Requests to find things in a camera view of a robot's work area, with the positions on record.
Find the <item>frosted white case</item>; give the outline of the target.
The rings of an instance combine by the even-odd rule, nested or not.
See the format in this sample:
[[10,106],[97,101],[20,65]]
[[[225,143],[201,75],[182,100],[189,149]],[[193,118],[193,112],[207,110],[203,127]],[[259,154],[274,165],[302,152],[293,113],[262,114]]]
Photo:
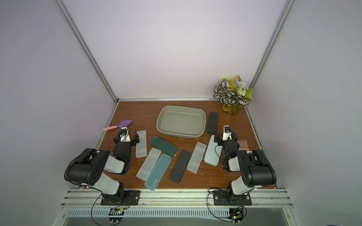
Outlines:
[[152,169],[154,168],[156,162],[158,161],[160,155],[161,155],[161,150],[153,147],[149,152],[149,154],[147,155],[146,159],[144,160],[139,171],[137,172],[136,177],[146,181]]
[[191,158],[187,165],[187,170],[193,173],[197,173],[200,167],[201,161],[203,160],[204,153],[207,145],[198,142],[192,152]]
[[136,131],[139,143],[136,144],[136,157],[142,158],[147,156],[147,132],[143,131]]

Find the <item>teal translucent pencil case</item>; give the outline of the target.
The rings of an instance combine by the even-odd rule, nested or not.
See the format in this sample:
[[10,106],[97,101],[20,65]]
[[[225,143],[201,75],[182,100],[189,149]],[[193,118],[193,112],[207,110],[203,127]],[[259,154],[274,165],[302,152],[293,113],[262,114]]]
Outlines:
[[171,163],[171,156],[162,154],[152,169],[149,177],[145,182],[145,187],[151,191],[155,191],[160,184],[169,164]]

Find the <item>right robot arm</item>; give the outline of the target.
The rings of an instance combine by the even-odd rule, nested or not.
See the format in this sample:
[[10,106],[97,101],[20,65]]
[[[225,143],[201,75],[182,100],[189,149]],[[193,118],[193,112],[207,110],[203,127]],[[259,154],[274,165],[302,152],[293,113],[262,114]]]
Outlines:
[[236,205],[255,188],[275,185],[277,176],[264,152],[240,147],[236,133],[227,131],[214,141],[222,148],[222,168],[228,172],[240,172],[240,176],[226,188],[227,201]]

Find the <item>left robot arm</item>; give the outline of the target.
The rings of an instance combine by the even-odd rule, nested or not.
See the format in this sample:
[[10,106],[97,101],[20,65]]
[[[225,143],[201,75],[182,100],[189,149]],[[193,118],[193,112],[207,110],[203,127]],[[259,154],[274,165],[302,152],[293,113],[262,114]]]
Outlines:
[[114,137],[113,151],[85,149],[74,158],[64,173],[65,181],[76,186],[90,186],[101,192],[101,196],[110,202],[123,202],[126,200],[124,185],[106,175],[125,175],[129,171],[132,159],[132,147],[139,142],[139,136],[134,134],[131,139],[126,127],[122,128]]

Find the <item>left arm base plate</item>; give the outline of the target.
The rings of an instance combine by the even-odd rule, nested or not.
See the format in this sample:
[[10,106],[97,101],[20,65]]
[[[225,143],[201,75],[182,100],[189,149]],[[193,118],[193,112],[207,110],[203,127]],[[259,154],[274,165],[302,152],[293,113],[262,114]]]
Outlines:
[[119,206],[119,205],[138,205],[140,198],[140,190],[120,191],[115,195],[102,194],[101,205]]

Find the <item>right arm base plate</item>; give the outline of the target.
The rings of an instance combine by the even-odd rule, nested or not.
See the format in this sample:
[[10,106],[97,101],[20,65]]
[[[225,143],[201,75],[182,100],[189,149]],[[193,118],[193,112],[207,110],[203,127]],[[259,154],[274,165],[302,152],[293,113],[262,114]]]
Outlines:
[[213,202],[215,206],[251,206],[252,200],[250,193],[235,195],[226,190],[212,191]]

